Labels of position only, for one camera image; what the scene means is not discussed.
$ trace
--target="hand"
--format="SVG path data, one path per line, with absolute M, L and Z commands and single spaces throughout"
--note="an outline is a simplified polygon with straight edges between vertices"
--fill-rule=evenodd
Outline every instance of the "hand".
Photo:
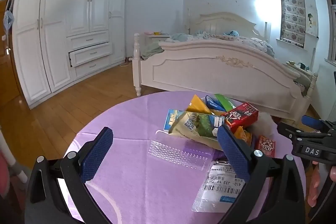
M 330 170 L 330 178 L 332 181 L 336 182 L 336 166 L 333 166 Z M 314 207 L 316 205 L 318 194 L 318 186 L 320 184 L 320 173 L 319 166 L 317 165 L 314 169 L 313 175 L 311 176 L 311 182 L 309 186 L 309 194 L 308 194 L 308 204 L 310 207 Z

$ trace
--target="round table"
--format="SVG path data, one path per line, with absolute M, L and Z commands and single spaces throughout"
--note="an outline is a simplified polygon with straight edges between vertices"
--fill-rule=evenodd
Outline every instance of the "round table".
M 197 91 L 160 92 L 123 102 L 92 120 L 69 146 L 67 153 L 78 151 L 103 127 L 113 130 L 114 139 L 109 152 L 94 179 L 86 182 L 93 198 L 113 224 L 216 224 L 222 218 L 221 213 L 196 213 L 191 210 L 206 178 L 207 168 L 186 168 L 148 153 L 156 131 L 163 129 L 168 109 L 186 109 L 194 94 L 200 98 L 206 95 Z M 292 151 L 291 141 L 278 134 L 276 124 L 273 130 L 275 157 L 283 158 Z M 294 158 L 305 194 L 305 170 L 301 159 Z M 81 220 L 64 184 L 61 188 L 71 214 Z M 267 192 L 268 182 L 249 219 L 258 215 Z

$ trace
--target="white wardrobe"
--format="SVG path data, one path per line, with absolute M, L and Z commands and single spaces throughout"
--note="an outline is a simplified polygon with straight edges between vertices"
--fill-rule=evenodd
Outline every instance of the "white wardrobe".
M 14 59 L 31 108 L 125 60 L 124 3 L 14 0 Z

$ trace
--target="blue plush toy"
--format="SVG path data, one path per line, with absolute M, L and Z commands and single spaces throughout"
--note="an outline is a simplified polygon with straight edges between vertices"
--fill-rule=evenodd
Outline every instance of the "blue plush toy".
M 223 34 L 225 34 L 225 35 L 230 35 L 230 36 L 232 36 L 232 37 L 239 37 L 239 34 L 238 34 L 237 31 L 225 32 L 225 33 L 223 33 Z

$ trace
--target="red snack box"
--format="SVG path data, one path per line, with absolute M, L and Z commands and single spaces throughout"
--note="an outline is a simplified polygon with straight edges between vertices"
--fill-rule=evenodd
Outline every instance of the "red snack box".
M 274 158 L 275 141 L 272 141 L 264 136 L 259 136 L 255 143 L 255 148 L 261 150 L 266 156 Z
M 236 132 L 239 126 L 248 127 L 258 119 L 259 111 L 249 103 L 244 103 L 222 116 L 232 132 Z

